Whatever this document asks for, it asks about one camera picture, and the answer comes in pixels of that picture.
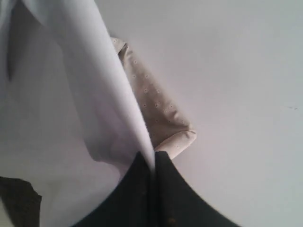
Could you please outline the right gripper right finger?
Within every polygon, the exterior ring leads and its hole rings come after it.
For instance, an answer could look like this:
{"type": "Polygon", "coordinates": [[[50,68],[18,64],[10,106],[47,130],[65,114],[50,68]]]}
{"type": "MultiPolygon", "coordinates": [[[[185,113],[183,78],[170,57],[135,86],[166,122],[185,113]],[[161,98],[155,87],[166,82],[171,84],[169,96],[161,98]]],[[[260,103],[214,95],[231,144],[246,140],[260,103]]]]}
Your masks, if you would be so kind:
{"type": "Polygon", "coordinates": [[[184,180],[167,152],[155,153],[159,227],[237,227],[184,180]]]}

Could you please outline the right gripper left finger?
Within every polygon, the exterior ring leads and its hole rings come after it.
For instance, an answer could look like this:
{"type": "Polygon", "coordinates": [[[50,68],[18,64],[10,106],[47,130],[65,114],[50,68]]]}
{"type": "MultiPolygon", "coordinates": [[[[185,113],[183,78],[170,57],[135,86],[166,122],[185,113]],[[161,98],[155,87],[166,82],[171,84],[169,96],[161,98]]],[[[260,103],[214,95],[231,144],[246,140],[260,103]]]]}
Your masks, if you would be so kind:
{"type": "Polygon", "coordinates": [[[75,227],[148,227],[150,171],[137,153],[112,193],[75,227]]]}

